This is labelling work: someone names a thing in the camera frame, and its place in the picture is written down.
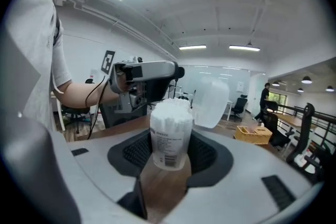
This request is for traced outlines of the white bag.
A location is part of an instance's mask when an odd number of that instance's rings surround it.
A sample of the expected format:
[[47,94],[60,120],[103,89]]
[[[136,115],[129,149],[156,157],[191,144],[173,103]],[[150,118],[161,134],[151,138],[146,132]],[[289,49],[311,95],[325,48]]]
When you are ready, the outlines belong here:
[[294,162],[300,167],[303,168],[305,172],[309,174],[315,173],[315,167],[308,163],[308,161],[305,159],[305,157],[308,157],[306,154],[299,154],[295,157]]

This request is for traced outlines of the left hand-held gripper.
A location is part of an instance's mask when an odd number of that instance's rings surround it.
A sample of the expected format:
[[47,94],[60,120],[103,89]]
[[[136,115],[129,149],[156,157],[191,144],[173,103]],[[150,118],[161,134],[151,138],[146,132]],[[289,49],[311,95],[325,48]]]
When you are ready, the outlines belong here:
[[[106,51],[101,71],[108,75],[104,87],[119,95],[116,113],[131,113],[145,103],[161,101],[171,81],[184,76],[184,68],[173,61],[143,62],[141,57],[133,57],[113,63],[114,55],[114,51]],[[126,79],[129,91],[121,91],[120,79]]]

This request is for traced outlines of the person's left forearm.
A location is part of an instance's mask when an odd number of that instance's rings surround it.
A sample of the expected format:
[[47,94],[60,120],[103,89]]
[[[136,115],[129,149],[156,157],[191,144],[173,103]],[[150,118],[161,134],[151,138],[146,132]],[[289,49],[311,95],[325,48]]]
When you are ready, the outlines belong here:
[[119,98],[105,83],[74,83],[71,80],[53,90],[61,104],[75,109],[88,108],[96,104],[114,101]]

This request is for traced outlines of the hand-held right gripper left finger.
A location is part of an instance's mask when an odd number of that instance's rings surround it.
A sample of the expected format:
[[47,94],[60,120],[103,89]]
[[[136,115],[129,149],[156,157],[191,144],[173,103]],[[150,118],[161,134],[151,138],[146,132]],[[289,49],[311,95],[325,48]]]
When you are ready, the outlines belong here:
[[143,220],[148,218],[140,175],[152,154],[150,131],[131,131],[70,142],[73,156],[110,200]]

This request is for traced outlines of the translucent plastic lid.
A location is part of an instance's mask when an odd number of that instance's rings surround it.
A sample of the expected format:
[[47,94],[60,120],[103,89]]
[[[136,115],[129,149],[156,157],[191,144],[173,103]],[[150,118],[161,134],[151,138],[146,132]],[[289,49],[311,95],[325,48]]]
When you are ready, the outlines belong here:
[[220,78],[202,77],[196,84],[192,104],[194,124],[213,129],[221,120],[229,101],[229,86]]

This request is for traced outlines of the white ceiling pipes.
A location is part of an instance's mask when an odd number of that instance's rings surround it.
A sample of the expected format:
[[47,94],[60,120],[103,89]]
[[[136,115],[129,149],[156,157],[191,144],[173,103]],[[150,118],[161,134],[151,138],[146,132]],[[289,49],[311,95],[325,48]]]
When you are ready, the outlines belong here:
[[151,20],[120,1],[66,0],[79,11],[99,17],[140,40],[166,58],[176,60],[176,44]]

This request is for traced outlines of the woven wicker basket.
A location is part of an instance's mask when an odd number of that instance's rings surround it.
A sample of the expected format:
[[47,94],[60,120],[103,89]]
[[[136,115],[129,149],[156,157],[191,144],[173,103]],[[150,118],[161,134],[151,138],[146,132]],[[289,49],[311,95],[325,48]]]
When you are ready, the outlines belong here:
[[256,145],[266,145],[272,136],[272,132],[263,126],[250,131],[246,126],[236,127],[234,138],[239,141]]

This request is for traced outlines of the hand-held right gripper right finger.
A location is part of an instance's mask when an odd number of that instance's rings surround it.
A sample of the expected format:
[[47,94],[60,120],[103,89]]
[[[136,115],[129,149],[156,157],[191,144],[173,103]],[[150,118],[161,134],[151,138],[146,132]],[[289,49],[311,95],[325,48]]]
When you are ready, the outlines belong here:
[[260,146],[211,132],[192,132],[187,192],[167,224],[293,224],[322,183]]

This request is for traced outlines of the black metal railing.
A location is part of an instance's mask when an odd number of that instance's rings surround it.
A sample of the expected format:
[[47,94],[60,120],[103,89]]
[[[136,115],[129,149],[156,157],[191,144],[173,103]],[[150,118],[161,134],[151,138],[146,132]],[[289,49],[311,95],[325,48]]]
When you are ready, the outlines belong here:
[[[278,110],[272,110],[271,108],[267,109],[269,112],[274,114],[287,114],[293,115],[299,119],[303,119],[303,111],[304,108],[298,106],[286,106],[286,105],[278,105]],[[296,131],[300,133],[301,128],[292,128],[288,124],[281,122],[278,120],[278,126],[282,130],[286,130],[286,128],[290,131]],[[336,116],[328,115],[322,112],[315,111],[314,115],[311,119],[311,134],[316,136],[317,139],[321,139],[323,141],[328,141],[329,143],[336,143]]]

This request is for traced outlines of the cotton swab container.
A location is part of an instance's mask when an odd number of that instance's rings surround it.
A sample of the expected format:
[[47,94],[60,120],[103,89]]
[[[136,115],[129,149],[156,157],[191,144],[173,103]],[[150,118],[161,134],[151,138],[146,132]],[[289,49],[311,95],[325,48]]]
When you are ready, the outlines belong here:
[[163,170],[183,168],[193,127],[191,103],[165,99],[150,114],[150,134],[154,164]]

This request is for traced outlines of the brown wooden table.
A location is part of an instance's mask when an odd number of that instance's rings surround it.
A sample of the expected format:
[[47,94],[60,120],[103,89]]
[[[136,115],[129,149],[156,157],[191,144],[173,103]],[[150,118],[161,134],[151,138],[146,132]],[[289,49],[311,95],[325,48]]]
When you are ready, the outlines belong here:
[[293,115],[276,113],[276,116],[278,117],[278,120],[280,120],[283,123],[288,124],[292,128],[297,129],[297,128],[301,128],[302,126],[302,120]]

